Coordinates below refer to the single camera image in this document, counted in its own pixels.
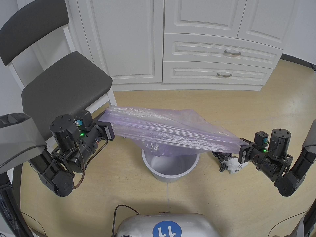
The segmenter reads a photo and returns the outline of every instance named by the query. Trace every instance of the drawer handle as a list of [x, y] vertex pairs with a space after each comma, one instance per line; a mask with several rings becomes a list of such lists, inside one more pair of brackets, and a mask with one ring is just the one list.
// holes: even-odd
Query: drawer handle
[[231, 55], [241, 55], [241, 52], [239, 52], [239, 53], [231, 53], [231, 52], [227, 52], [226, 50], [224, 51], [224, 53], [231, 54]]
[[219, 77], [232, 77], [233, 76], [233, 74], [229, 74], [226, 76], [226, 75], [221, 75], [220, 73], [217, 73], [216, 75]]

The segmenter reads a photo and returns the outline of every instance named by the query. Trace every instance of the plastic bag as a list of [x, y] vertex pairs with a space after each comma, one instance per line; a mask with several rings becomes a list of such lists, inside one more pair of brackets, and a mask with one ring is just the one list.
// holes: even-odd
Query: plastic bag
[[131, 138], [156, 156], [194, 155], [207, 151], [239, 154], [244, 141], [208, 123], [194, 110], [146, 109], [111, 105], [99, 118], [115, 135]]

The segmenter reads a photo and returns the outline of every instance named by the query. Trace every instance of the gray chair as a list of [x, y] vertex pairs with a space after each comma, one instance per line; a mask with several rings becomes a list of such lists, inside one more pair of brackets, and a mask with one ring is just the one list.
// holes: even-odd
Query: gray chair
[[[24, 113], [31, 116], [49, 147], [55, 143], [49, 125], [62, 114], [95, 111], [116, 105], [112, 78], [75, 51], [64, 0], [35, 0], [17, 11], [0, 30], [0, 57], [22, 89]], [[24, 86], [12, 60], [39, 39], [63, 27], [71, 53]]]

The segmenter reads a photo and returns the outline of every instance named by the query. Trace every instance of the logo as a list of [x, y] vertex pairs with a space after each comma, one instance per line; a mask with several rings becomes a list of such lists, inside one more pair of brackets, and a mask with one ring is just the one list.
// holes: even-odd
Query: logo
[[153, 237], [181, 237], [181, 227], [173, 221], [159, 222], [153, 228]]

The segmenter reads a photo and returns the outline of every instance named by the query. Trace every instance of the wooden floor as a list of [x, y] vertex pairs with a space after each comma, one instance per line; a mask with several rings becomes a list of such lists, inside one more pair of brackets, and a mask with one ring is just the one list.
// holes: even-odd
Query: wooden floor
[[[120, 106], [194, 109], [212, 124], [252, 140], [254, 133], [284, 128], [292, 133], [288, 153], [298, 158], [316, 118], [316, 73], [280, 60], [260, 92], [223, 90], [166, 90], [115, 92]], [[223, 236], [267, 237], [279, 221], [308, 209], [316, 197], [316, 166], [291, 197], [282, 197], [255, 166], [238, 174], [219, 172], [217, 159], [201, 155], [196, 168], [175, 183], [156, 180], [142, 161], [140, 149], [116, 137], [91, 162], [82, 185], [67, 197], [46, 188], [29, 164], [23, 165], [21, 210], [37, 219], [47, 236], [111, 236], [116, 205], [129, 205], [141, 214], [201, 213]], [[121, 208], [118, 226], [133, 212]], [[270, 236], [289, 235], [300, 216], [279, 224]], [[38, 231], [41, 227], [26, 217]]]

